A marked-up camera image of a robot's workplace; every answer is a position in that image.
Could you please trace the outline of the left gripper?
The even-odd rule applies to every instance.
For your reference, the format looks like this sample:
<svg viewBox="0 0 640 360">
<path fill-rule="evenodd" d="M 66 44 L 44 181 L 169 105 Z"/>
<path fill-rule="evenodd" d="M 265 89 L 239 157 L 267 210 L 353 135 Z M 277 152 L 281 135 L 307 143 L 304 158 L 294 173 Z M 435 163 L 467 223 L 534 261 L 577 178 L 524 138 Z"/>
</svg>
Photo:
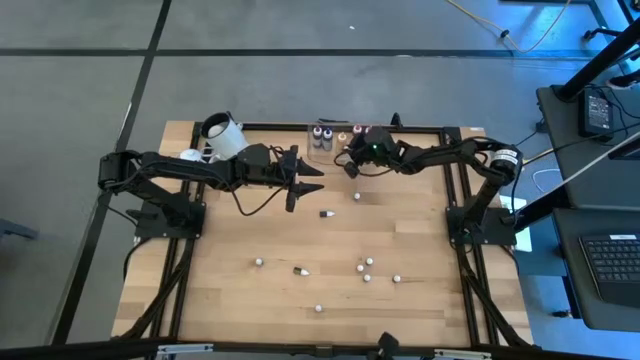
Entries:
<svg viewBox="0 0 640 360">
<path fill-rule="evenodd" d="M 278 148 L 276 150 L 276 158 L 282 176 L 283 184 L 280 186 L 282 190 L 287 191 L 287 195 L 293 199 L 298 199 L 309 193 L 324 188 L 322 184 L 297 183 L 297 164 L 298 175 L 307 177 L 321 177 L 324 173 L 311 165 L 307 164 L 302 158 L 298 159 L 298 145 L 291 145 L 288 149 Z"/>
</svg>

